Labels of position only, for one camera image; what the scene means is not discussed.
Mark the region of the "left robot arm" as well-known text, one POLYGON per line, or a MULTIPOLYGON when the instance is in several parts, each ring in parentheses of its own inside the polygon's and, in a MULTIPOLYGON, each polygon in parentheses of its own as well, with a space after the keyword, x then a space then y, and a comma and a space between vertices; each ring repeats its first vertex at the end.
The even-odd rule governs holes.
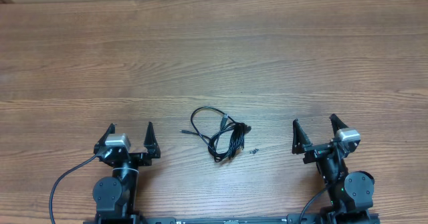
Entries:
POLYGON ((93 188, 96 202, 95 223, 146 223, 135 209, 138 168, 150 166, 152 159, 161 157, 152 122, 148 123, 144 139, 145 152, 130 152, 131 143, 125 133, 115 133, 116 126, 107 131, 94 145, 95 157, 112 167, 112 175, 100 179, 93 188))

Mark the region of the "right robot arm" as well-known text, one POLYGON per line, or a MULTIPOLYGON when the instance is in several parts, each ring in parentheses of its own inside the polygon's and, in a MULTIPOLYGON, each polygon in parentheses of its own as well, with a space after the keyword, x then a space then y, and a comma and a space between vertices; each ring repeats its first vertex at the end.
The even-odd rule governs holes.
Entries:
POLYGON ((365 171, 350 173, 344 159, 354 152, 361 137, 357 129, 347 126, 337 115, 330 121, 334 137, 325 144, 313 144, 300 126, 293 121, 292 153, 303 154, 305 164, 316 163, 325 187, 312 197, 298 217, 298 222, 314 223, 379 223, 377 215, 371 215, 375 179, 365 171), (308 215, 306 211, 321 195, 328 193, 331 206, 321 208, 319 214, 308 215))

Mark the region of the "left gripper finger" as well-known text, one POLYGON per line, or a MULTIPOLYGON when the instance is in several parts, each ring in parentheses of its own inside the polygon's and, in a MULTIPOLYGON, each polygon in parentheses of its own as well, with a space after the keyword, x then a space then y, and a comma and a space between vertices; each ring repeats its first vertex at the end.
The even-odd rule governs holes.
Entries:
POLYGON ((160 158, 161 150, 155 137, 153 123, 149 122, 144 139, 144 147, 147 150, 147 155, 151 158, 160 158))
POLYGON ((93 151, 94 154, 97 154, 98 151, 100 150, 100 148, 102 146, 106 145, 106 139, 107 139, 108 135, 109 134, 114 134, 115 133, 115 128, 116 128, 115 124, 111 123, 109 125, 109 127, 107 128, 107 130, 105 131, 105 133, 102 135, 102 137, 99 139, 99 141, 94 145, 94 151, 93 151))

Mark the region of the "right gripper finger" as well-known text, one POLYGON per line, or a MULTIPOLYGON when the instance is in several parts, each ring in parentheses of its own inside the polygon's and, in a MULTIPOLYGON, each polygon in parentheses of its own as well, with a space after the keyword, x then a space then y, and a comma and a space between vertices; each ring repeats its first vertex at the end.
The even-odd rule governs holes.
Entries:
POLYGON ((312 142, 308 138, 308 135, 303 131, 300 126, 298 119, 293 121, 293 143, 292 143, 292 153, 293 154, 303 154, 307 152, 312 147, 312 142))
POLYGON ((330 121, 333 129, 333 133, 335 137, 343 137, 344 132, 348 130, 348 126, 337 117, 335 114, 330 115, 330 121))

